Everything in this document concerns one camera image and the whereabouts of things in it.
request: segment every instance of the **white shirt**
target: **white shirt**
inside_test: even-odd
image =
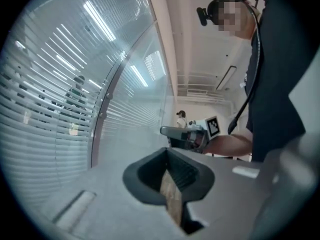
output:
[[[176,122],[178,123],[178,127],[180,127],[180,128],[186,128],[187,127],[187,121],[183,117],[178,118],[178,120]]]

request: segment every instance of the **man in black shirt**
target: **man in black shirt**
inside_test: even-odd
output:
[[[263,162],[267,153],[282,148],[305,132],[303,123],[289,100],[289,93],[310,65],[317,44],[313,42],[292,0],[265,0],[259,20],[261,35],[260,74],[249,102],[246,129],[214,138],[206,153],[244,156]],[[224,31],[251,40],[252,55],[246,74],[248,94],[257,63],[257,34],[254,18],[242,2],[211,2],[208,14]]]

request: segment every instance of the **black t-shirt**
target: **black t-shirt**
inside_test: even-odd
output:
[[[291,0],[266,0],[260,20],[261,68],[249,102],[247,128],[253,133],[252,161],[263,162],[271,150],[282,148],[305,128],[289,100],[310,65],[317,46]],[[256,70],[257,35],[252,38],[247,70],[248,94]]]

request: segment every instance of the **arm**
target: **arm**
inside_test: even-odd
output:
[[[220,135],[212,139],[204,153],[228,157],[240,157],[252,152],[253,134],[248,129],[231,135]]]

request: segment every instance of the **glass panel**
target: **glass panel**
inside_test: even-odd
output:
[[[147,0],[32,0],[23,10],[1,52],[0,144],[24,203],[40,208],[88,170],[102,99],[153,21]]]
[[[153,27],[125,65],[115,87],[103,122],[99,162],[133,162],[167,147],[160,127],[171,124],[172,95],[157,28]]]

